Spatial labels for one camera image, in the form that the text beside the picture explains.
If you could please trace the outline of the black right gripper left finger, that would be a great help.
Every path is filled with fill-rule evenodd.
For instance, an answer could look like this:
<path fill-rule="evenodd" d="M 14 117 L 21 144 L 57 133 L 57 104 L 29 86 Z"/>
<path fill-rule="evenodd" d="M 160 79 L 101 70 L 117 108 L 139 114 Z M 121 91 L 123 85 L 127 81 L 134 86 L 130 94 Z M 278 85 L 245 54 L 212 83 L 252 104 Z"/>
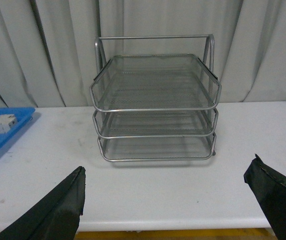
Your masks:
<path fill-rule="evenodd" d="M 0 240 L 72 240 L 85 204 L 85 168 L 77 167 L 25 214 L 0 232 Z"/>

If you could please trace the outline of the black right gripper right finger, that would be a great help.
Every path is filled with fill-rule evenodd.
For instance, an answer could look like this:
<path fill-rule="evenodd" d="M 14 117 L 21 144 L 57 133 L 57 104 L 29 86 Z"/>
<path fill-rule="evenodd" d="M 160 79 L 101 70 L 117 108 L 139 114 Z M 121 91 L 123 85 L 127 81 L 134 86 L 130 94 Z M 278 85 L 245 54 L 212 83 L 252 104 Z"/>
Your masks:
<path fill-rule="evenodd" d="M 256 155 L 243 177 L 277 239 L 286 240 L 286 176 Z"/>

